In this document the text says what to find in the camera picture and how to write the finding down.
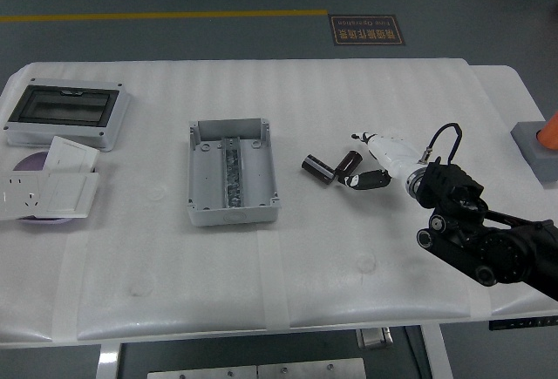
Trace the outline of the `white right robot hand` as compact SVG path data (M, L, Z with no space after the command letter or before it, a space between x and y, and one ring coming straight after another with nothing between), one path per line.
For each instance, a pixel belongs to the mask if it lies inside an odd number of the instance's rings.
M419 153L402 139L384 137L368 132L351 135L367 145L370 155L382 167L360 174L340 178L345 186L353 190L371 190L386 187L394 179L405 191L414 196L425 172L425 164L420 164Z

